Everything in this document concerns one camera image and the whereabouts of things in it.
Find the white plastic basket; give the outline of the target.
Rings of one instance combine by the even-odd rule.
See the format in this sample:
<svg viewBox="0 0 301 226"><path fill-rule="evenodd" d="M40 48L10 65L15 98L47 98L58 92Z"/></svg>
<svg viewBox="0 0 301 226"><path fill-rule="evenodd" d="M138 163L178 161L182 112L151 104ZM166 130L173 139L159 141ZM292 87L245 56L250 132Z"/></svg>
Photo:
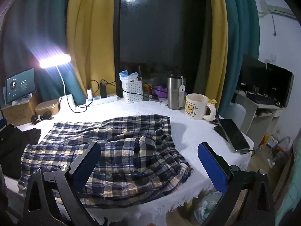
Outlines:
<svg viewBox="0 0 301 226"><path fill-rule="evenodd" d="M142 81L122 82L123 99L126 103L143 101Z"/></svg>

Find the yellow curtain left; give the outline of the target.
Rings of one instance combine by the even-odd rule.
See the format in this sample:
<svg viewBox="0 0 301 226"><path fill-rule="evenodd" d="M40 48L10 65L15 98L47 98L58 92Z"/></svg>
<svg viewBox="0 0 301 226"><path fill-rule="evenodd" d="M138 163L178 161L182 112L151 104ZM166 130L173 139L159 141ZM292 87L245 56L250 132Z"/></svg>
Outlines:
<svg viewBox="0 0 301 226"><path fill-rule="evenodd" d="M113 19L114 0L68 0L67 47L83 92L115 80Z"/></svg>

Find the teal curtain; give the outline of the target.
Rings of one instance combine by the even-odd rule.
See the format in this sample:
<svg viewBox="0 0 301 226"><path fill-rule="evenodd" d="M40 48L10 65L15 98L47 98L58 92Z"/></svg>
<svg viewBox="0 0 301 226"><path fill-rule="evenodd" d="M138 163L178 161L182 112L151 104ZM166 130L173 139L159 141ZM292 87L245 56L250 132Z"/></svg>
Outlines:
<svg viewBox="0 0 301 226"><path fill-rule="evenodd" d="M68 0L15 0L1 16L1 87L6 79L34 68L42 101L63 96L56 68L42 69L39 59L67 53L66 14ZM71 63L59 66L67 94L83 104L82 91Z"/></svg>
<svg viewBox="0 0 301 226"><path fill-rule="evenodd" d="M228 57L218 113L225 116L234 95L243 56L258 59L260 25L255 0L225 0L228 18Z"/></svg>

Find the yellow curtain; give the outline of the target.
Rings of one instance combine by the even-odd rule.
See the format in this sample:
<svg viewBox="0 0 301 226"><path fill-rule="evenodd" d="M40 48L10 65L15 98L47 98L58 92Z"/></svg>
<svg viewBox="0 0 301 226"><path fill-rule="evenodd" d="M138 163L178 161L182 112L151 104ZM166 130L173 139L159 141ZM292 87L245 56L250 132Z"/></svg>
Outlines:
<svg viewBox="0 0 301 226"><path fill-rule="evenodd" d="M67 47L83 92L115 80L113 19L114 0L68 0Z"/></svg>
<svg viewBox="0 0 301 226"><path fill-rule="evenodd" d="M204 35L194 92L217 101L220 106L228 57L228 17L226 0L205 0Z"/></svg>

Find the tablet with teal screen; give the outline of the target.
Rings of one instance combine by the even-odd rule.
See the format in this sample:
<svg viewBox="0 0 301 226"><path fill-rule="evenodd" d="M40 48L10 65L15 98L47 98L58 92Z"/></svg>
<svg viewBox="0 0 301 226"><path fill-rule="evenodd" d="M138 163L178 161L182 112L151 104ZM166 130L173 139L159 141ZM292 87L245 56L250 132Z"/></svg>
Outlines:
<svg viewBox="0 0 301 226"><path fill-rule="evenodd" d="M33 68L22 71L6 79L6 103L12 103L36 92Z"/></svg>

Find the white power strip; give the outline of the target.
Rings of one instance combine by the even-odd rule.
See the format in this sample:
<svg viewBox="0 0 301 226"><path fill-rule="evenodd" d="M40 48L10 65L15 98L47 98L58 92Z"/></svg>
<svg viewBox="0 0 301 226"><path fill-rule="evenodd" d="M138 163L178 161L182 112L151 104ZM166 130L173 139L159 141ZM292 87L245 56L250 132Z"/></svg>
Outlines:
<svg viewBox="0 0 301 226"><path fill-rule="evenodd" d="M101 98L100 96L95 96L91 99L86 99L86 106L95 106L95 105L101 105L106 103L115 102L118 100L118 97L116 94L110 94L109 96L105 98Z"/></svg>

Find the white desk lamp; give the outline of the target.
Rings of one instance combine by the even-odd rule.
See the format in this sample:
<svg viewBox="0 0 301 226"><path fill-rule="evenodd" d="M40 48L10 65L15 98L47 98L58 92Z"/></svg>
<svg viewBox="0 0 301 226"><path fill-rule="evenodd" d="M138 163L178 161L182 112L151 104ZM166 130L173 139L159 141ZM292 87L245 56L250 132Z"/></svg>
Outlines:
<svg viewBox="0 0 301 226"><path fill-rule="evenodd" d="M55 54L47 58L39 59L39 66L42 69L56 68L60 76L61 82L63 84L63 96L59 97L59 105L61 109L66 110L67 112L75 113L75 110L72 108L74 102L73 101L69 102L70 97L66 92L65 81L59 69L59 66L67 65L70 62L71 62L70 54L61 53L61 54Z"/></svg>

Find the blue yellow plaid pants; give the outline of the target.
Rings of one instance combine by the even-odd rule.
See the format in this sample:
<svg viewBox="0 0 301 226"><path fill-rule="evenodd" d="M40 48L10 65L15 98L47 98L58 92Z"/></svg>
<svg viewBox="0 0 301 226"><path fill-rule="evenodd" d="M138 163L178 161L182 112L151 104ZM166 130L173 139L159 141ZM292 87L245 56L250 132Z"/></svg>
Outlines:
<svg viewBox="0 0 301 226"><path fill-rule="evenodd" d="M56 122L43 140L29 144L21 157L18 187L31 173L70 164L89 145L100 157L79 194L88 208L126 208L169 195L185 183L193 168L176 150L168 116L138 115L104 122Z"/></svg>

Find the stainless steel tumbler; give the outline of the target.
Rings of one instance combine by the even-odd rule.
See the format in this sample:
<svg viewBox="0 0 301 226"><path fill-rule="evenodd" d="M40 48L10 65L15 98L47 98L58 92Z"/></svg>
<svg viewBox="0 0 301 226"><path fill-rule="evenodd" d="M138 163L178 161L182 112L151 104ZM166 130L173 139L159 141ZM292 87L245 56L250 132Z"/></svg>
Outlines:
<svg viewBox="0 0 301 226"><path fill-rule="evenodd" d="M168 108L180 110L184 106L186 78L178 73L169 73L167 77Z"/></svg>

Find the white charger plug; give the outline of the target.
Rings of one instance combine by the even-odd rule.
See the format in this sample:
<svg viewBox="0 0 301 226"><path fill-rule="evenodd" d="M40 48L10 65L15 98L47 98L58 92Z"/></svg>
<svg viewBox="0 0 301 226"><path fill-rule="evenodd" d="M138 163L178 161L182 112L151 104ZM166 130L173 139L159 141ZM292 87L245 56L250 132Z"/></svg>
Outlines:
<svg viewBox="0 0 301 226"><path fill-rule="evenodd" d="M87 89L88 99L93 99L92 89Z"/></svg>

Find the black monitor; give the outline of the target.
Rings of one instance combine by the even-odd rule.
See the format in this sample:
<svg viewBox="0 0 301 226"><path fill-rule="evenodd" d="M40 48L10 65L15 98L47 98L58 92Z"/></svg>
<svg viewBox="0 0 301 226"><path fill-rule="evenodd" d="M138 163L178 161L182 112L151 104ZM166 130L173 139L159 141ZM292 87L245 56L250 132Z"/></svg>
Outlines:
<svg viewBox="0 0 301 226"><path fill-rule="evenodd" d="M287 107L294 75L285 68L244 55L237 90L256 104Z"/></svg>

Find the white side desk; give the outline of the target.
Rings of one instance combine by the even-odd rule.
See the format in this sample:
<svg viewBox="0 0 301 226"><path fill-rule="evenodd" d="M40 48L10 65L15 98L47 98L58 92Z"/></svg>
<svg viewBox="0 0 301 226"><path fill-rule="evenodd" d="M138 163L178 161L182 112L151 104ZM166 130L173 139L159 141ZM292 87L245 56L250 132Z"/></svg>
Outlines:
<svg viewBox="0 0 301 226"><path fill-rule="evenodd" d="M235 103L242 105L246 110L240 130L251 138L256 150L266 134L275 134L277 122L286 108L257 104L242 91L235 91Z"/></svg>

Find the teal curtain right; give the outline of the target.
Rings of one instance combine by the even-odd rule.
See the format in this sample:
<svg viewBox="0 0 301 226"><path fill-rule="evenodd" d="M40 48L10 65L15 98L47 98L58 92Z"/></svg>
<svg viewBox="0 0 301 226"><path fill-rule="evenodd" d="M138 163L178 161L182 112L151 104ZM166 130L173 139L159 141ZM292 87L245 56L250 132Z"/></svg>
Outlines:
<svg viewBox="0 0 301 226"><path fill-rule="evenodd" d="M225 116L234 95L243 56L258 59L260 25L255 0L225 0L228 18L228 57L218 113Z"/></svg>

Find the purple cloth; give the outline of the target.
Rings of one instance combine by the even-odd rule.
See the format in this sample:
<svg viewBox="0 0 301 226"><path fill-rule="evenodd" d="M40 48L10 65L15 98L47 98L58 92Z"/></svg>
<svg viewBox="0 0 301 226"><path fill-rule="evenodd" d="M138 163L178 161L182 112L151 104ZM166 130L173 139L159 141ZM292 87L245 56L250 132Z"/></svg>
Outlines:
<svg viewBox="0 0 301 226"><path fill-rule="evenodd" d="M158 98L168 98L168 89L163 86L154 86L152 88L152 95L155 95Z"/></svg>

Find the yellow curtain right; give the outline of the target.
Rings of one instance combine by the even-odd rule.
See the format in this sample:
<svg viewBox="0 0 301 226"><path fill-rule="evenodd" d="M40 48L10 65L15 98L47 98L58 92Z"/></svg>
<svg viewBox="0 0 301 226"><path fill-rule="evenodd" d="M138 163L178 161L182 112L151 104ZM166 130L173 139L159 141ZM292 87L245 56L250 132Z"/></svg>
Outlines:
<svg viewBox="0 0 301 226"><path fill-rule="evenodd" d="M226 0L205 0L204 35L194 92L217 101L220 106L228 57L228 17Z"/></svg>

